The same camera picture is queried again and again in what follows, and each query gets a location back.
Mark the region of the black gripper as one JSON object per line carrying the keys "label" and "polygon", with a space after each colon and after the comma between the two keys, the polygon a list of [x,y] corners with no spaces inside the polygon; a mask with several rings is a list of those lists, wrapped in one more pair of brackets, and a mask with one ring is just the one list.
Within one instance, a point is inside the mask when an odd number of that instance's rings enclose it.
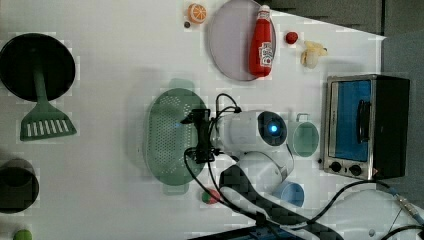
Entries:
{"label": "black gripper", "polygon": [[209,109],[193,109],[180,121],[181,124],[193,124],[197,131],[197,145],[189,154],[197,164],[213,160],[213,146],[209,136],[209,116]]}

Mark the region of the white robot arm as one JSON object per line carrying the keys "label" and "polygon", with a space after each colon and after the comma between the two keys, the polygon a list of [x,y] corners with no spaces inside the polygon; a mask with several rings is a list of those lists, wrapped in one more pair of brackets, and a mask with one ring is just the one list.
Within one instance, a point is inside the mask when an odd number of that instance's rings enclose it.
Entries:
{"label": "white robot arm", "polygon": [[220,154],[237,162],[222,172],[216,181],[229,207],[254,219],[278,224],[292,230],[304,230],[320,240],[343,240],[342,235],[319,220],[337,201],[330,202],[313,218],[308,219],[263,197],[292,171],[294,159],[283,155],[298,153],[289,140],[284,119],[269,111],[245,111],[235,107],[229,114],[222,110],[212,118],[208,109],[193,109],[181,121],[192,124],[197,131],[197,145],[184,152],[198,164],[210,163]]}

